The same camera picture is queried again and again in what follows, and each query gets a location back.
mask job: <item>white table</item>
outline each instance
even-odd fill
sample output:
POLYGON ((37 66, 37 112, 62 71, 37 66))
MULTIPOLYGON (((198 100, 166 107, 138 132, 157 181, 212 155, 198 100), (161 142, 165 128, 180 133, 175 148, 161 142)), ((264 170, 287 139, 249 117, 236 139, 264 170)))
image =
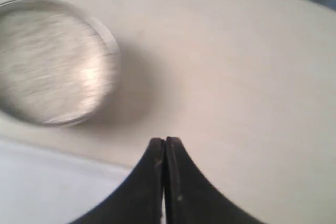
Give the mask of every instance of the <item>white table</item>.
POLYGON ((121 88, 90 124, 3 115, 1 135, 129 167, 151 137, 179 136, 262 221, 336 222, 335 12, 305 0, 65 1, 112 30, 121 88))

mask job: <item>white surface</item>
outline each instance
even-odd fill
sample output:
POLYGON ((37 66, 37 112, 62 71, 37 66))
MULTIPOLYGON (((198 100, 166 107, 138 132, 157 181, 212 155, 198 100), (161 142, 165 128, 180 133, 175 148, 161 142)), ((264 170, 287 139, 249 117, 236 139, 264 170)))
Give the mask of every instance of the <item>white surface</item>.
POLYGON ((128 173, 0 140, 0 223, 69 223, 103 201, 128 173))
POLYGON ((21 141, 133 166, 180 136, 209 180, 270 224, 336 222, 336 14, 305 0, 65 0, 123 54, 113 105, 90 124, 21 141))

